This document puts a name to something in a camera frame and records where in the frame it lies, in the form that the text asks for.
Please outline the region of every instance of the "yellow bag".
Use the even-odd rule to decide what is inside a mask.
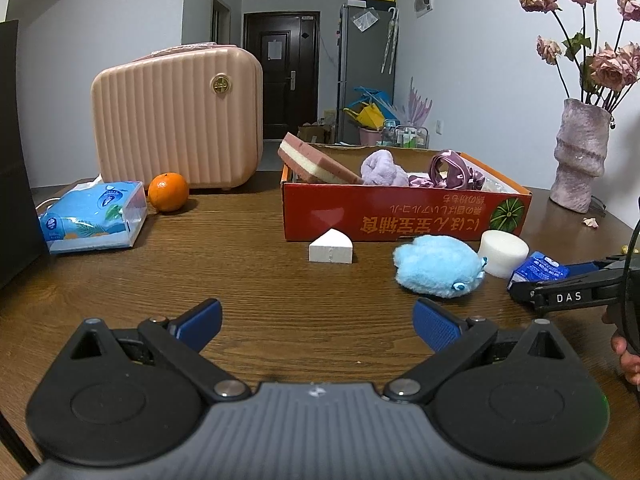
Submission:
[[[379,130],[385,124],[385,117],[375,103],[365,105],[360,113],[351,110],[351,108],[345,108],[344,111],[362,126],[370,130]]]

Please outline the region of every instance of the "suitcase handle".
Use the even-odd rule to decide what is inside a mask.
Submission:
[[[148,54],[145,57],[140,57],[133,61],[134,63],[138,61],[144,61],[145,59],[153,59],[156,57],[162,56],[172,56],[173,54],[184,54],[185,52],[197,52],[199,50],[209,50],[210,48],[218,48],[221,46],[235,46],[235,45],[218,45],[217,43],[207,42],[207,43],[193,43],[190,45],[177,45],[171,46],[169,48],[164,48],[162,50],[157,50]]]

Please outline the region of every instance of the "orange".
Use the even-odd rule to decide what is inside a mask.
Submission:
[[[149,184],[149,202],[158,211],[178,211],[189,198],[189,184],[181,174],[163,173]]]

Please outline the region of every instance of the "door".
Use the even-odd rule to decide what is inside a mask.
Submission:
[[[264,138],[318,120],[319,12],[244,15],[244,48],[264,73]]]
[[[46,250],[22,158],[15,94],[18,22],[0,23],[0,288]]]

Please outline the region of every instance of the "tissue pack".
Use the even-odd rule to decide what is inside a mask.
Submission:
[[[130,248],[146,218],[141,182],[76,186],[40,216],[49,252]]]
[[[548,256],[536,251],[518,267],[509,282],[507,290],[514,282],[551,282],[564,280],[570,273],[567,266],[560,265]]]

